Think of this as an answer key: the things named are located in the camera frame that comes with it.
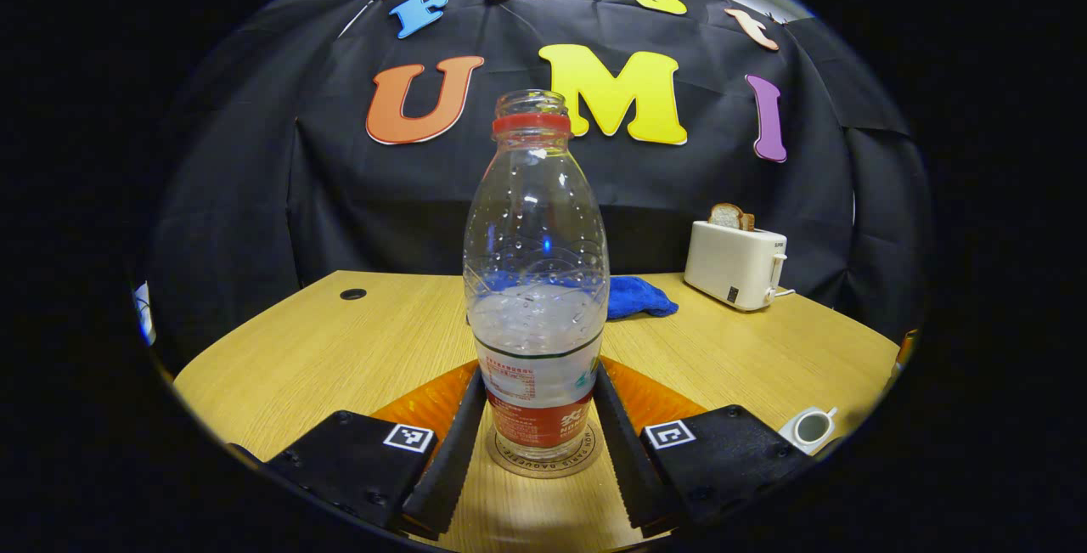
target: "bread slice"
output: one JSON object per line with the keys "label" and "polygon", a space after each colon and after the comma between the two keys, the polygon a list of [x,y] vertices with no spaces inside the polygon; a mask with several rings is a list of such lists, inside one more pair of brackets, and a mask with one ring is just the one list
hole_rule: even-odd
{"label": "bread slice", "polygon": [[717,202],[710,210],[710,224],[723,225],[726,228],[740,228],[740,217],[744,212],[732,202]]}

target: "bottle label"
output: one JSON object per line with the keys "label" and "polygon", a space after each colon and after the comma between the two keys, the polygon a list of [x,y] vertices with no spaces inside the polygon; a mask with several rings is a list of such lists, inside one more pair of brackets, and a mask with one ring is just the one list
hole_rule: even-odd
{"label": "bottle label", "polygon": [[476,340],[495,427],[523,445],[576,437],[589,414],[601,334],[563,354],[516,356]]}

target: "red label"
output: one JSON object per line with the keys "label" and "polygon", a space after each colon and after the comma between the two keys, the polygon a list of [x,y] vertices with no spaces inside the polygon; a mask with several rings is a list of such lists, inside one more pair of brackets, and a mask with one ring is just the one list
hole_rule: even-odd
{"label": "red label", "polygon": [[575,403],[548,409],[516,406],[490,393],[491,414],[495,427],[511,441],[523,445],[557,445],[577,436],[589,417],[589,400],[592,391]]}

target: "plastic water bottle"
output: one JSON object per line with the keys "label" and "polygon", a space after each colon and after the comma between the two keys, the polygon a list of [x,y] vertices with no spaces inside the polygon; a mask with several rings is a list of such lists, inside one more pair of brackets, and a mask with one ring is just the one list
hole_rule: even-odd
{"label": "plastic water bottle", "polygon": [[596,198],[562,96],[498,100],[495,158],[464,232],[464,297],[498,436],[553,461],[585,429],[611,285]]}

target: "black backdrop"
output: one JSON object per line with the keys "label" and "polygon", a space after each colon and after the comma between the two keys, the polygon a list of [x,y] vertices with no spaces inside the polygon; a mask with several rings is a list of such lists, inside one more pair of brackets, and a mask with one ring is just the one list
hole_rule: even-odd
{"label": "black backdrop", "polygon": [[[782,285],[895,343],[921,327],[932,230],[921,155],[877,79],[817,20],[778,24],[732,0],[682,0],[683,15],[636,0],[449,0],[399,39],[389,10],[403,1],[274,0],[183,88],[157,140],[182,163],[147,271],[172,372],[330,272],[460,274],[464,221],[495,151],[495,101],[548,88],[554,70],[538,50],[554,43],[588,47],[613,76],[640,50],[679,65],[684,146],[595,123],[571,143],[601,205],[613,275],[683,271],[691,221],[735,202],[789,237]],[[734,8],[779,49],[750,39],[724,11]],[[422,64],[403,115],[423,116],[442,84],[435,65],[454,56],[486,59],[454,126],[401,146],[366,135],[374,76]],[[747,74],[780,89],[784,163],[752,153]]]}
{"label": "black backdrop", "polygon": [[[125,263],[139,261],[176,163],[145,155],[166,101],[266,0],[9,1],[18,100],[3,118],[3,190],[17,205],[3,247],[16,304],[3,425],[16,508],[5,548],[376,549],[207,438],[159,381],[130,309]],[[1060,380],[1075,348],[1055,327],[1072,269],[1027,256],[1057,221],[1076,219],[1061,202],[1079,159],[1035,153],[1062,136],[1052,114],[1067,112],[1082,56],[1074,39],[1023,22],[1060,29],[1074,12],[1067,0],[804,1],[916,124],[940,230],[937,292],[922,347],[872,418],[702,548],[1075,546],[1082,430],[1061,411],[1076,405]],[[1051,97],[1029,96],[1040,91]]]}

